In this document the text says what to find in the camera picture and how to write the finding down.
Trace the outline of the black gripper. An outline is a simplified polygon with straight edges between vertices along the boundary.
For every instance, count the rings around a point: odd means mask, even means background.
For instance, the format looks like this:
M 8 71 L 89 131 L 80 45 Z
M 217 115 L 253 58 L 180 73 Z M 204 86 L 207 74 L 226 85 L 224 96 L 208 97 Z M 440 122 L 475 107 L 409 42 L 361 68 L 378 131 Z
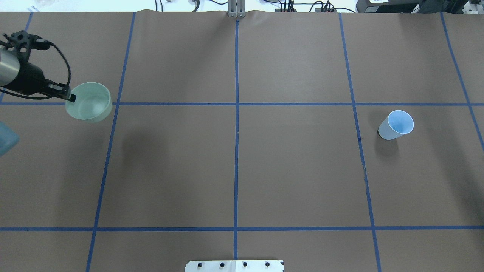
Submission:
M 70 94 L 70 87 L 66 84 L 57 84 L 45 78 L 43 71 L 29 63 L 20 63 L 19 72 L 14 79 L 14 91 L 32 98 L 31 95 L 43 94 L 44 97 L 35 99 L 68 99 L 68 102 L 75 103 L 77 96 Z

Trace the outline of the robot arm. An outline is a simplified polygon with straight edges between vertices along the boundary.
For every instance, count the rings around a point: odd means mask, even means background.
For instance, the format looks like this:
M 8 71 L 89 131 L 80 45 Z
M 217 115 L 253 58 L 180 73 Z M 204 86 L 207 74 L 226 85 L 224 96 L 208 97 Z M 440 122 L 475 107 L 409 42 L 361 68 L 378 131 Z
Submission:
M 1 50 L 0 82 L 1 92 L 28 100 L 59 98 L 74 103 L 77 99 L 71 93 L 70 67 L 67 84 L 59 84 L 45 78 L 40 67 L 29 62 L 21 62 L 12 51 Z

